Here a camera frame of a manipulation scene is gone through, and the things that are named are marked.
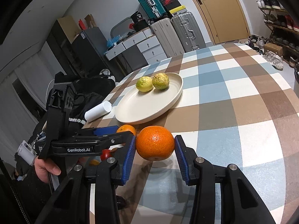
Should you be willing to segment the person's left hand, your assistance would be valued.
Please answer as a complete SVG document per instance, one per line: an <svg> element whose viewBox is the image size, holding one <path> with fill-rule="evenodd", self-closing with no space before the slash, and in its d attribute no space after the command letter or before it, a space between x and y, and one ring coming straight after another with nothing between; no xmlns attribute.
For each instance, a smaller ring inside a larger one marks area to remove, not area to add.
<svg viewBox="0 0 299 224"><path fill-rule="evenodd" d="M34 161L34 168L36 175L44 183L49 183L48 173L55 176L61 174L60 168L51 159L44 160L36 158Z"/></svg>

